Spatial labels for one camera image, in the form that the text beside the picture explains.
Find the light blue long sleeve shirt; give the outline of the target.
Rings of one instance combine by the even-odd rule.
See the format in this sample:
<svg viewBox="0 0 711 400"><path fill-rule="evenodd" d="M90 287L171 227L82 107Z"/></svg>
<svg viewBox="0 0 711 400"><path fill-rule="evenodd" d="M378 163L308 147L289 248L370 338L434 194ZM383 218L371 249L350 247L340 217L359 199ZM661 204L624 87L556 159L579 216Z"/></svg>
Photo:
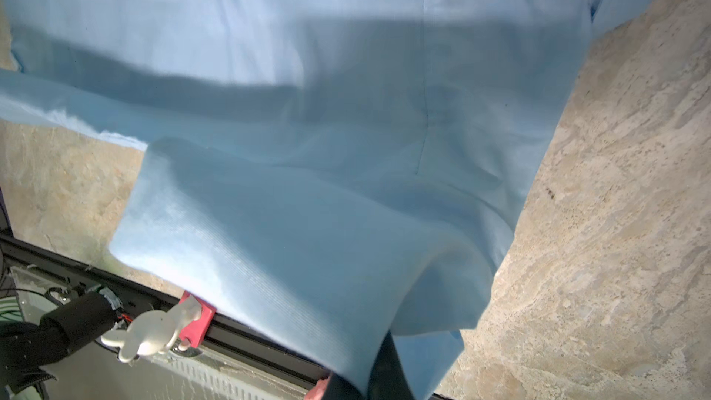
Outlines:
<svg viewBox="0 0 711 400"><path fill-rule="evenodd" d="M477 326L594 39L651 0L3 0L1 116L144 152L110 253L360 392Z"/></svg>

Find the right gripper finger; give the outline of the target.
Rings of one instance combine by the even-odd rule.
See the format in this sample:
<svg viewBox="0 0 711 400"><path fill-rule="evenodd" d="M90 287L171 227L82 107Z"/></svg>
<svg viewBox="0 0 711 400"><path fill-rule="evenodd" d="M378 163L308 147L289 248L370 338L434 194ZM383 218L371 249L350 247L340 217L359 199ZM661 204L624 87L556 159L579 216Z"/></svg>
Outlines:
<svg viewBox="0 0 711 400"><path fill-rule="evenodd" d="M387 333L370 374L367 399L414 400L394 339Z"/></svg>

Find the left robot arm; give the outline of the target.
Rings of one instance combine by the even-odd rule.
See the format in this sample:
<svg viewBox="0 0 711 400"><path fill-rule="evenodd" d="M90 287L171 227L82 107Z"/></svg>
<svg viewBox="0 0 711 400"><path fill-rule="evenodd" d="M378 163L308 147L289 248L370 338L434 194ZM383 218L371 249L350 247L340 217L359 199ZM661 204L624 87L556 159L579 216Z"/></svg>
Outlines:
<svg viewBox="0 0 711 400"><path fill-rule="evenodd" d="M10 399L28 387L54 377L47 365L58 363L102 334L119 318L105 296L87 293L44 314L35 325L29 322L1 324L1 397Z"/></svg>

